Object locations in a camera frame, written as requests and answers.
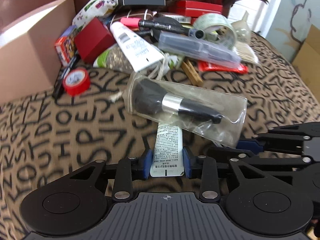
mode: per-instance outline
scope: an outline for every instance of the silver ferrule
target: silver ferrule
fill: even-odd
[[[166,94],[162,100],[162,110],[170,114],[178,114],[183,98]]]

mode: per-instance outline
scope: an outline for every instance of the white tube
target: white tube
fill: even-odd
[[[122,23],[113,23],[110,31],[135,72],[164,58],[159,51]]]

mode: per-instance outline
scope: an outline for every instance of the wallpaper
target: wallpaper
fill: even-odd
[[[320,0],[281,0],[266,39],[292,61],[311,24],[320,29]]]

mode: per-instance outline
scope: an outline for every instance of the packing tape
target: packing tape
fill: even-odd
[[[71,96],[76,96],[90,87],[90,77],[85,69],[71,71],[63,80],[64,90]]]
[[[236,32],[227,18],[218,13],[201,15],[193,23],[193,27],[205,32],[205,39],[215,44],[220,44],[228,49],[233,49],[236,43]]]

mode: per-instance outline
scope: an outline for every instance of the wooden clothespin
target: wooden clothespin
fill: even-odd
[[[181,68],[184,71],[184,73],[187,75],[189,80],[191,81],[191,84],[196,87],[201,87],[203,84],[202,78],[198,75],[195,68],[191,64],[189,60],[186,62],[182,62]]]

